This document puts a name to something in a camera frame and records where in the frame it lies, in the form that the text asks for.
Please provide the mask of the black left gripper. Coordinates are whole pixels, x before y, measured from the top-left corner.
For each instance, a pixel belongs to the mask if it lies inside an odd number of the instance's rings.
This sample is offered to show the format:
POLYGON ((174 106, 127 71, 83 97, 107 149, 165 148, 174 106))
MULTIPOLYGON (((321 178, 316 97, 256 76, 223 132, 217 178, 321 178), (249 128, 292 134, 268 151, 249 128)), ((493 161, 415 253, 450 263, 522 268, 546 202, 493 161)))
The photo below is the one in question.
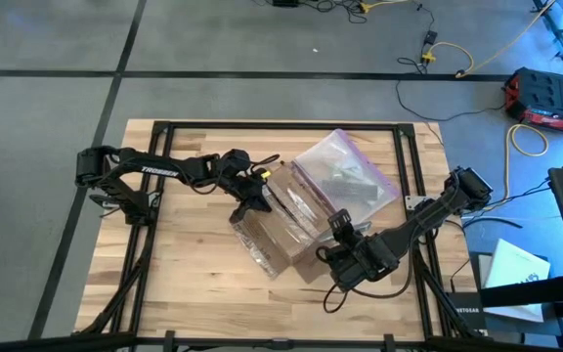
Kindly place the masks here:
POLYGON ((253 203, 257 211, 272 210, 267 201, 270 192, 263 188, 270 172, 252 161, 246 151, 231 149, 215 161, 212 171, 217 186, 239 201, 230 216, 231 223, 241 221, 253 203))

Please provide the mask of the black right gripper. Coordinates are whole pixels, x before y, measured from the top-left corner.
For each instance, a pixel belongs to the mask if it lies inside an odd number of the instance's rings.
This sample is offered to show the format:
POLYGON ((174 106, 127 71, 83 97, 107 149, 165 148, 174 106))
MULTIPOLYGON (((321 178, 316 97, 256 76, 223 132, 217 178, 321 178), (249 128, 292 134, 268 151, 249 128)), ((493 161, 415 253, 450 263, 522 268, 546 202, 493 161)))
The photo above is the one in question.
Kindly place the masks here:
MULTIPOLYGON (((331 237, 352 233, 351 216, 346 209, 328 219, 331 237)), ((364 237, 351 247, 342 244, 331 249, 331 277, 337 287, 347 292, 363 281, 377 282, 399 268, 400 259, 378 235, 364 237)))

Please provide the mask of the brown Sephora cardboard box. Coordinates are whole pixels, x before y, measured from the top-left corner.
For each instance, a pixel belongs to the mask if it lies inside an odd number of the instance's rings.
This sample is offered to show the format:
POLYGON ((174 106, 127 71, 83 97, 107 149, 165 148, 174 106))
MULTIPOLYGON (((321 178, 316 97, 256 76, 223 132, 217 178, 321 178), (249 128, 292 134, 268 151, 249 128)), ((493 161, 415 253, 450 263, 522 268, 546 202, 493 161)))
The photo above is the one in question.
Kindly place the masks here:
POLYGON ((328 272, 317 249, 332 239, 334 208, 297 163, 282 164, 267 178, 269 212, 247 210, 233 228, 269 279, 294 270, 309 284, 328 272))

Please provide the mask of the white mesh pouch purple trim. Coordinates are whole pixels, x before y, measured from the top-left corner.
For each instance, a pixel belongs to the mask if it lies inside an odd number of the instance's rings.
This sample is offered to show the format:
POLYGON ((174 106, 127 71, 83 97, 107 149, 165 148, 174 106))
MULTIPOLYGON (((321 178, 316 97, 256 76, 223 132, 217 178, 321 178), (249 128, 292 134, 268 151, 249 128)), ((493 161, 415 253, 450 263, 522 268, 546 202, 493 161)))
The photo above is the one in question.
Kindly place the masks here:
POLYGON ((341 129, 329 133, 292 162, 334 211, 348 211, 353 224, 368 221, 399 196, 393 184, 341 129), (374 184, 379 187, 379 197, 369 202, 332 203, 321 189, 323 180, 374 184))

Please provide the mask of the black Netgear router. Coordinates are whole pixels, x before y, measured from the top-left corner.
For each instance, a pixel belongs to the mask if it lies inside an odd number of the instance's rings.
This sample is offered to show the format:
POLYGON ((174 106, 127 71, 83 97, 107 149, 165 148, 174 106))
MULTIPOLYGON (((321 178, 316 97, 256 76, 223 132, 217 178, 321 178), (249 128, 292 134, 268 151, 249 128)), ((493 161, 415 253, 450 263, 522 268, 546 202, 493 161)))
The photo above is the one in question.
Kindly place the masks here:
POLYGON ((449 299, 456 311, 472 329, 486 329, 485 313, 478 293, 452 292, 449 294, 449 299))

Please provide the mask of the white booklet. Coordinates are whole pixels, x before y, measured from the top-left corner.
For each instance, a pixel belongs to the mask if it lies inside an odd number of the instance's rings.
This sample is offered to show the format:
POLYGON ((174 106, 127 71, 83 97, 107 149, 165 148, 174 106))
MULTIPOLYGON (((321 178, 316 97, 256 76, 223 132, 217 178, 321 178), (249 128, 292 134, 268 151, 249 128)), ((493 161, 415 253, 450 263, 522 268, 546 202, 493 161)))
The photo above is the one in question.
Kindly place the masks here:
MULTIPOLYGON (((550 263, 510 242, 499 239, 491 256, 480 255, 482 288, 547 280, 550 263)), ((541 304, 484 307, 484 312, 533 323, 544 321, 541 304)))

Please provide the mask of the red black toolbox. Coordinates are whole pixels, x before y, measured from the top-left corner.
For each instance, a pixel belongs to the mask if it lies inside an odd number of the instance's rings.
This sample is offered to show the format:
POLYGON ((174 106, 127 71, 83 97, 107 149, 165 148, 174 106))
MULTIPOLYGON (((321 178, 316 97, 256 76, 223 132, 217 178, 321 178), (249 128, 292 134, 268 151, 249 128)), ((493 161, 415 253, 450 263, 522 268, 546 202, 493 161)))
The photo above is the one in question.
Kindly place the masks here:
POLYGON ((509 117, 563 133, 563 74, 521 67, 504 82, 502 90, 509 117))

